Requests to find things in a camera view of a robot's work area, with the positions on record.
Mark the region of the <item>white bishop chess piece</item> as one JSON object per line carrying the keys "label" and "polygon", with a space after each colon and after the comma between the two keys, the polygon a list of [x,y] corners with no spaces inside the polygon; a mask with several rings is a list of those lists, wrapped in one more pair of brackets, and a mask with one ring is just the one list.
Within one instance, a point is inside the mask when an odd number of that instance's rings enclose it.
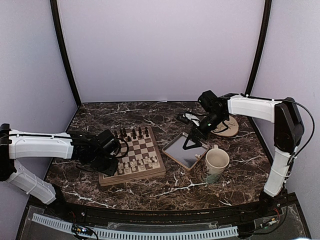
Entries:
{"label": "white bishop chess piece", "polygon": [[130,174],[131,173],[131,167],[130,167],[128,162],[126,162],[124,164],[124,172],[125,172],[125,174]]}

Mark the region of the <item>white chess piece tall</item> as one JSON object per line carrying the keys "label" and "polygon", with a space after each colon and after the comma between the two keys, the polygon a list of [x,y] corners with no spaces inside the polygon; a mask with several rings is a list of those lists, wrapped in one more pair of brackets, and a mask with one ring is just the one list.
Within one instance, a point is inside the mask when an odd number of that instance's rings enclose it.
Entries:
{"label": "white chess piece tall", "polygon": [[130,161],[130,167],[133,173],[137,171],[137,161],[135,158]]}

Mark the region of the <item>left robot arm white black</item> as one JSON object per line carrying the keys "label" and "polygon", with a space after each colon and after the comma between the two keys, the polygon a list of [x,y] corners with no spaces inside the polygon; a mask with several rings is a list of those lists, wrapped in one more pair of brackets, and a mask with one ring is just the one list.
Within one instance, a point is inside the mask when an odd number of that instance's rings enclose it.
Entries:
{"label": "left robot arm white black", "polygon": [[94,171],[113,176],[118,168],[120,141],[110,130],[99,134],[80,131],[34,133],[13,130],[8,123],[0,126],[0,180],[15,185],[27,195],[51,205],[60,218],[71,213],[58,186],[45,182],[27,170],[20,158],[60,158],[77,160]]}

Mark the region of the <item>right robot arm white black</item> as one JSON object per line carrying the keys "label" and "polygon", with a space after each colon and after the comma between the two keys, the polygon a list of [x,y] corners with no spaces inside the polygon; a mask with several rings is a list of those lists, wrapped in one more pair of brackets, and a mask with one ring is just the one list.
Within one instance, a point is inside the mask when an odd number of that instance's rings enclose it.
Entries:
{"label": "right robot arm white black", "polygon": [[204,114],[186,111],[177,116],[177,119],[185,124],[192,123],[182,147],[184,150],[201,147],[201,141],[207,140],[209,133],[220,123],[229,120],[231,115],[260,119],[273,124],[274,157],[263,191],[271,197],[277,196],[290,177],[305,131],[298,103],[291,97],[269,99],[238,93],[216,96],[211,90],[203,92],[197,101],[204,109]]}

